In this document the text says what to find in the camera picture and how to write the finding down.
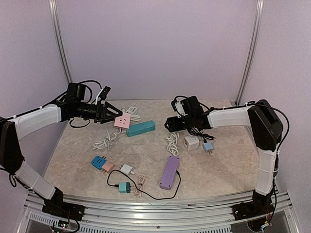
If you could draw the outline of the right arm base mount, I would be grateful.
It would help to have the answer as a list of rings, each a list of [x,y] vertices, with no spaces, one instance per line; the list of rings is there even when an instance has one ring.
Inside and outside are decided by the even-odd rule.
[[[233,205],[232,211],[235,220],[242,220],[272,213],[274,210],[271,200],[272,194],[273,191],[267,195],[262,195],[256,191],[253,191],[251,201]]]

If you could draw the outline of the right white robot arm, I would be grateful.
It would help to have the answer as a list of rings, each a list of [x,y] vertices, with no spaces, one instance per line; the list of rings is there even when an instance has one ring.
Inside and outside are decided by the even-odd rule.
[[[204,136],[203,130],[219,127],[247,126],[251,128],[253,140],[259,154],[259,168],[254,196],[248,205],[252,215],[258,216],[267,206],[273,193],[274,179],[278,172],[279,148],[288,135],[278,115],[282,113],[265,100],[247,102],[242,106],[215,108],[205,107],[196,96],[174,99],[171,102],[177,116],[167,118],[164,126],[171,132],[194,130]]]

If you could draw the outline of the white usb charger plug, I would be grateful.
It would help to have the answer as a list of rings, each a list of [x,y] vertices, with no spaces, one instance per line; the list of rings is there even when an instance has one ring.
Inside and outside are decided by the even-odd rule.
[[[120,171],[125,174],[125,175],[135,175],[135,172],[133,171],[133,167],[127,164],[124,164],[121,168]]]

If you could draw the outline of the purple rectangular power block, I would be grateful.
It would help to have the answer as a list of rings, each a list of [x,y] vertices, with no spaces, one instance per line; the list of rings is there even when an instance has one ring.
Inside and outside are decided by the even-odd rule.
[[[161,189],[171,190],[179,162],[180,158],[177,156],[170,156],[168,158],[161,180],[159,182],[159,187]]]

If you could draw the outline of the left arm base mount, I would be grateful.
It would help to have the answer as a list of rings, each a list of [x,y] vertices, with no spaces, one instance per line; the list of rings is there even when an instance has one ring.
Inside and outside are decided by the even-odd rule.
[[[85,212],[83,205],[65,202],[63,192],[55,188],[50,200],[44,200],[42,212],[66,219],[81,221]]]

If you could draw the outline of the teal rectangular power block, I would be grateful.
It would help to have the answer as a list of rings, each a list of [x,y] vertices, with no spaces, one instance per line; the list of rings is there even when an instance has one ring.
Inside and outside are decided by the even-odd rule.
[[[154,131],[156,125],[153,120],[138,123],[135,125],[131,125],[130,128],[126,131],[128,137],[136,136],[139,134],[147,133],[150,131]]]

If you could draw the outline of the pink socket block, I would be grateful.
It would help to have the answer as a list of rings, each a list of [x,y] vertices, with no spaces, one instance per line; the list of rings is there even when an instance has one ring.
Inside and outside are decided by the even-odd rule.
[[[123,112],[121,116],[118,116],[114,120],[114,127],[129,129],[130,128],[131,115]]]

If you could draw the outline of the light blue plug adapter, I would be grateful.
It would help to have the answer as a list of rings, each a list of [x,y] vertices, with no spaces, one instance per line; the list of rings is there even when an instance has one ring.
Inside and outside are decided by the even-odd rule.
[[[214,146],[211,142],[205,142],[202,145],[204,152],[206,153],[213,153]]]

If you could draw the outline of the white cube socket with sticker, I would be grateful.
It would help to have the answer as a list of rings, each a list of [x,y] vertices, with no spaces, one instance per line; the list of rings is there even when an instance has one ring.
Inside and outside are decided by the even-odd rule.
[[[195,150],[199,147],[200,140],[197,136],[187,135],[184,137],[184,146],[187,151]]]

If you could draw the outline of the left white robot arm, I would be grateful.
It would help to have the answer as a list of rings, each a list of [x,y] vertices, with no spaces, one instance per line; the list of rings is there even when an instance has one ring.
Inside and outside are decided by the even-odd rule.
[[[122,115],[122,110],[107,102],[110,87],[101,88],[95,101],[85,100],[87,82],[69,83],[60,96],[33,110],[0,119],[0,165],[17,182],[37,193],[58,216],[68,211],[63,192],[36,171],[22,153],[21,142],[49,126],[80,118],[104,124]]]

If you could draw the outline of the pink plug adapter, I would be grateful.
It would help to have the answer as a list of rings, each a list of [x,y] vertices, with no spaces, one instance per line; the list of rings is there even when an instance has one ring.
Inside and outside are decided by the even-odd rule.
[[[102,166],[103,173],[110,173],[114,169],[115,165],[112,162],[105,162]]]

